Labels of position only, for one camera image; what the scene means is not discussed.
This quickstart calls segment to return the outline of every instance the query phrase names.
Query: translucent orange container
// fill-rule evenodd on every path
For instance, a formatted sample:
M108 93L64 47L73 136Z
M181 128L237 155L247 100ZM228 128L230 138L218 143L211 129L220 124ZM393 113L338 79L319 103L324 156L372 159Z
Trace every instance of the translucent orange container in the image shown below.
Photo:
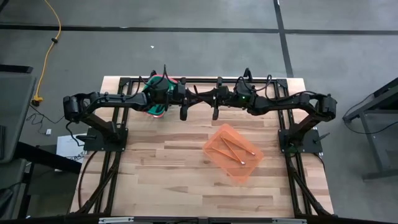
M203 146L204 153L239 183L244 183L264 154L230 125L223 124Z

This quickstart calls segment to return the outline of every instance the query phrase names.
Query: wooden table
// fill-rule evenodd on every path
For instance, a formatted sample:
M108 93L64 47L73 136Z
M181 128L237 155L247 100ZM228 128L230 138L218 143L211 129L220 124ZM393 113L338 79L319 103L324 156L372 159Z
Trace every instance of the wooden table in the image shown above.
M120 78L104 77L101 92L116 93ZM305 90L302 78L288 78L287 83L290 94ZM215 86L214 83L196 85L199 92ZM187 83L187 87L192 90L193 84ZM273 88L268 89L268 95L274 96ZM160 119L130 110L127 121L129 138L121 158L112 215L294 216L285 159L277 139L279 120L276 111L251 116L238 108L220 107L220 116L213 121L213 109L200 103L188 110L186 121L181 121L179 109L172 106ZM112 108L96 110L96 114L107 121L111 120L112 113ZM296 122L307 115L301 110L293 110L293 113ZM202 151L204 143L225 123L264 153L264 159L244 184L234 183ZM104 152L98 152L88 165L81 189L83 203L98 185L103 157ZM324 208L333 213L321 162L312 154L302 154L302 160L308 188ZM107 194L106 189L102 208ZM298 199L304 211L299 190ZM77 204L76 190L71 212L78 209Z

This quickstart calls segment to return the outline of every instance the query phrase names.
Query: concrete floor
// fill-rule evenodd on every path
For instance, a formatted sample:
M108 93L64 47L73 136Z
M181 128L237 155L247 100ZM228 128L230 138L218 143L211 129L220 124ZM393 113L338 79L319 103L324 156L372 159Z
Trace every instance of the concrete floor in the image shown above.
M65 25L277 28L272 0L49 2ZM279 3L287 29L398 29L395 0ZM0 13L0 22L57 24L41 0L10 1ZM55 34L0 30L0 62L33 66L32 75L39 78L45 52ZM350 132L341 120L351 105L397 77L397 42L396 35L287 35L294 77L304 78L308 90L331 93L338 101L337 118L320 124L318 129L321 133L331 132L322 144L333 208L341 217L398 221L398 178L362 181L361 175L376 171L369 144L366 136ZM39 110L58 119L63 115L64 96L99 90L105 75L148 75L153 69L161 70L164 63L171 75L238 77L250 67L255 77L268 73L286 77L279 34L65 31L50 55L40 90L45 101ZM53 129L52 136L47 137L26 123L21 140L33 145L55 144L57 136L68 134L65 124L45 123L45 128ZM358 123L353 127L362 131ZM86 127L74 125L72 130L82 133ZM56 183L61 187L64 181ZM69 196L65 194L58 190L38 198L48 207L32 208L31 214L66 212L73 191ZM59 204L60 198L64 198L63 205Z

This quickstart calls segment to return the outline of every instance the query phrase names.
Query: white paper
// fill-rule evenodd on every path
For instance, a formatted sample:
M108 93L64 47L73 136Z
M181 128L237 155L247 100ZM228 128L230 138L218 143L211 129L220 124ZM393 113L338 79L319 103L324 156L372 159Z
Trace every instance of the white paper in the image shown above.
M78 135L86 135L86 133L74 134L73 137L76 138L76 136L78 136ZM72 159L79 163L82 163L83 156L87 152L83 150L84 142L82 142L79 139L76 139L76 140L79 142L79 145L81 145L81 146L77 146L76 141L73 140L70 135L59 136L57 139L57 155L67 157L68 159Z

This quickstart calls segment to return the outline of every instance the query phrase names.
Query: black floor stripe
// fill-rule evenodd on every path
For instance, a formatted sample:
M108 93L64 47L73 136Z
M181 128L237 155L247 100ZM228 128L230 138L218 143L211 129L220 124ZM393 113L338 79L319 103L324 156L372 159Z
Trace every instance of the black floor stripe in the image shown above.
M285 34L304 35L398 35L398 30L311 30L285 29Z
M0 29L10 30L58 30L55 25L2 24ZM303 35L398 35L398 30L314 30L314 29L262 29L262 28L191 28L191 27L103 27L62 26L64 31L98 32L219 32L246 34L303 34Z
M0 29L11 30L58 30L58 26L0 24ZM63 31L96 32L209 32L209 33L247 33L277 34L278 29L250 28L180 28L180 27L98 27L98 26L62 26Z
M274 7L276 13L276 21L278 23L278 28L279 28L279 37L280 37L280 45L282 46L282 55L284 57L284 62L285 62L286 75L287 78L293 78L294 77L293 68L292 68L292 63L290 62L289 50L287 48L286 35L284 32L285 30L284 22L282 20L282 14L280 13L278 0L274 0Z

